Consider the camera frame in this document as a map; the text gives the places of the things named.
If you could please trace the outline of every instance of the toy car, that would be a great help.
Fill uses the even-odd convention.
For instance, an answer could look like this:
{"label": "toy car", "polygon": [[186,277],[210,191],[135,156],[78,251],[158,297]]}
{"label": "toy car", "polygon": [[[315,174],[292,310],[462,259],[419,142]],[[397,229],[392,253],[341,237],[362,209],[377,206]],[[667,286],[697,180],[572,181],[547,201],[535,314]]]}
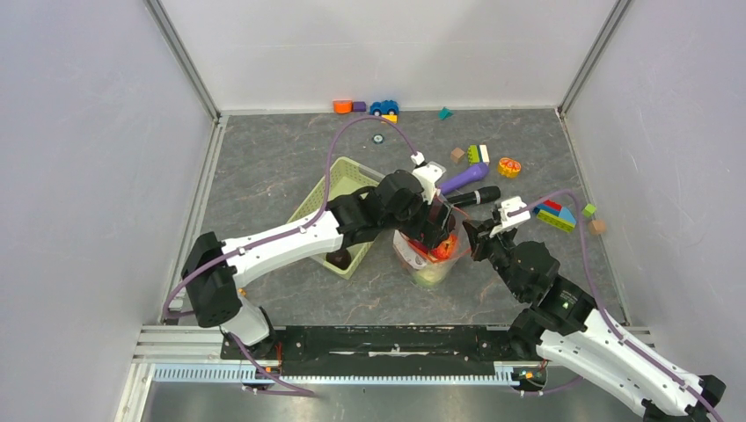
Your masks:
{"label": "toy car", "polygon": [[380,116],[381,114],[399,115],[399,105],[392,99],[376,101],[370,105],[370,114]]}

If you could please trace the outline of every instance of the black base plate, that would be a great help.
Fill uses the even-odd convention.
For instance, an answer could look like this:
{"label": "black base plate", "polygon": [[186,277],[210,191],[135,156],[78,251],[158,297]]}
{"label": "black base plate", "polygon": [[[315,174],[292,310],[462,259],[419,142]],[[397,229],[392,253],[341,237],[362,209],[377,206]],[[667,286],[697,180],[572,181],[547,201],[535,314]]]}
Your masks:
{"label": "black base plate", "polygon": [[[275,347],[254,358],[278,360],[281,350],[284,375],[494,375],[496,360],[525,360],[511,350],[507,330],[484,325],[288,326],[274,335]],[[244,360],[226,341],[221,358]],[[377,354],[395,351],[412,354]]]}

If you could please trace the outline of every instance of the white wall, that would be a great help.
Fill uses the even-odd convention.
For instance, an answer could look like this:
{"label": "white wall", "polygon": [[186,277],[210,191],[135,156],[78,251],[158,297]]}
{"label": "white wall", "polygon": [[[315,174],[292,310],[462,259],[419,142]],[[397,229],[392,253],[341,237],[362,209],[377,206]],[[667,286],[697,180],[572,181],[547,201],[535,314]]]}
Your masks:
{"label": "white wall", "polygon": [[165,0],[223,110],[555,106],[613,0]]}
{"label": "white wall", "polygon": [[209,120],[139,0],[4,2],[0,57],[0,420],[112,420]]}
{"label": "white wall", "polygon": [[636,324],[746,413],[744,2],[634,2],[569,112]]}

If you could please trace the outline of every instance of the red block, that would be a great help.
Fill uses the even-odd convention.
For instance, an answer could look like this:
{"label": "red block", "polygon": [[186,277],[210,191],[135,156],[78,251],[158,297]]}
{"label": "red block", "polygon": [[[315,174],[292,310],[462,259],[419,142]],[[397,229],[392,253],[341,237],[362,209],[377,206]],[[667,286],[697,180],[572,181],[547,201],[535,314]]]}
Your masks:
{"label": "red block", "polygon": [[562,206],[558,204],[557,202],[554,202],[553,200],[545,200],[544,205],[554,208],[557,211],[562,211]]}

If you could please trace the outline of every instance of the purple block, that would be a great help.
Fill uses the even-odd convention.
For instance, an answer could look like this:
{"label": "purple block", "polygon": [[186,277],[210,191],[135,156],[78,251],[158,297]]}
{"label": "purple block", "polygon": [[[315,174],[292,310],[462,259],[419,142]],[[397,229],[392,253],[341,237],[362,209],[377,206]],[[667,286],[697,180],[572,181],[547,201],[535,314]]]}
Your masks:
{"label": "purple block", "polygon": [[368,110],[368,106],[365,105],[365,101],[353,101],[352,102],[353,112],[364,112],[366,110]]}

